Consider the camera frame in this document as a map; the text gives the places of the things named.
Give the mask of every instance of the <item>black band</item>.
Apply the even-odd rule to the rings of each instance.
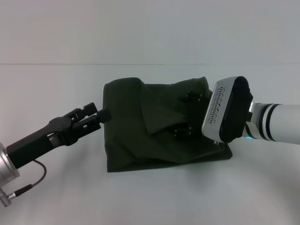
[[[256,138],[253,137],[253,135],[251,134],[248,124],[245,124],[245,128],[246,128],[246,131],[247,131],[247,134],[249,135],[249,137],[251,137],[251,138],[253,138],[253,139],[256,139]]]
[[[270,108],[270,110],[269,110],[269,112],[268,112],[268,115],[267,115],[267,120],[266,120],[266,130],[267,130],[267,135],[268,135],[268,137],[269,137],[272,141],[274,141],[274,142],[275,142],[275,140],[274,140],[274,138],[272,137],[271,131],[270,131],[270,120],[271,120],[271,115],[272,115],[274,109],[275,109],[278,105],[280,105],[280,104],[275,104],[275,105],[273,105],[273,106]]]
[[[272,105],[272,104],[267,104],[262,108],[262,111],[259,115],[259,119],[258,119],[258,130],[259,130],[259,134],[262,136],[262,138],[266,141],[268,141],[268,139],[264,136],[263,133],[263,115],[266,112],[267,108]]]

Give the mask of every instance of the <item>white wall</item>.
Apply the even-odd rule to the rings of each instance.
[[[256,102],[300,104],[295,0],[0,1],[0,141],[95,102],[105,83],[243,75]],[[40,158],[46,179],[0,207],[14,225],[297,225],[300,147],[235,140],[228,161],[106,172],[103,130]],[[30,163],[6,192],[35,182]]]

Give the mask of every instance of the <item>cable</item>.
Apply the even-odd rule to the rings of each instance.
[[[27,185],[27,186],[25,186],[25,187],[23,187],[23,188],[21,188],[21,189],[19,189],[19,190],[16,190],[15,192],[11,193],[11,194],[8,196],[9,199],[13,199],[13,198],[16,198],[16,197],[20,196],[21,194],[24,194],[26,191],[32,189],[34,186],[36,186],[36,185],[38,185],[40,182],[42,182],[42,180],[45,178],[45,176],[46,176],[46,174],[47,174],[47,168],[46,168],[46,166],[45,166],[44,164],[42,164],[41,162],[35,160],[35,159],[34,159],[33,161],[34,161],[35,163],[37,163],[37,164],[40,164],[40,165],[43,167],[43,169],[44,169],[44,174],[43,174],[43,176],[41,177],[41,179],[39,179],[39,180],[38,180],[37,182],[35,182],[34,184],[29,184],[29,185]]]

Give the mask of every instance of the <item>dark green cloth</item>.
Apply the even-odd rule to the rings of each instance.
[[[177,140],[169,127],[187,122],[188,91],[210,98],[206,78],[175,84],[144,84],[125,78],[104,87],[103,108],[112,119],[104,124],[107,171],[154,169],[230,159],[228,145],[216,145],[202,136]]]

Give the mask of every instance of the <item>white table surface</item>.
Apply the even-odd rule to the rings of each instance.
[[[0,141],[95,102],[123,77],[212,89],[245,76],[255,102],[300,104],[296,0],[1,0]],[[300,146],[239,139],[228,161],[106,172],[103,129],[40,158],[45,180],[1,225],[298,225]],[[3,187],[42,176],[30,163]]]

